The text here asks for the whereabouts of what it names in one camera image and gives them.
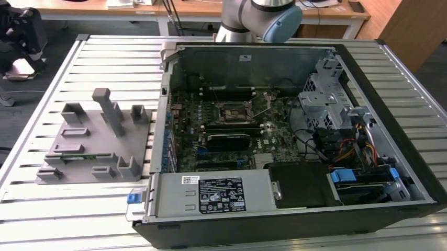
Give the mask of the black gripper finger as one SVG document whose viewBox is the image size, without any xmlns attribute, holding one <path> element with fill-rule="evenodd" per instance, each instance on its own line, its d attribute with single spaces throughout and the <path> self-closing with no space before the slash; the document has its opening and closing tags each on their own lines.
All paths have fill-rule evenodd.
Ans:
<svg viewBox="0 0 447 251">
<path fill-rule="evenodd" d="M 1 75 L 5 76 L 9 72 L 13 62 L 17 60 L 17 56 L 13 53 L 1 53 L 0 65 Z"/>
<path fill-rule="evenodd" d="M 45 61 L 42 59 L 30 60 L 29 65 L 34 72 L 42 72 L 45 70 Z"/>
</svg>

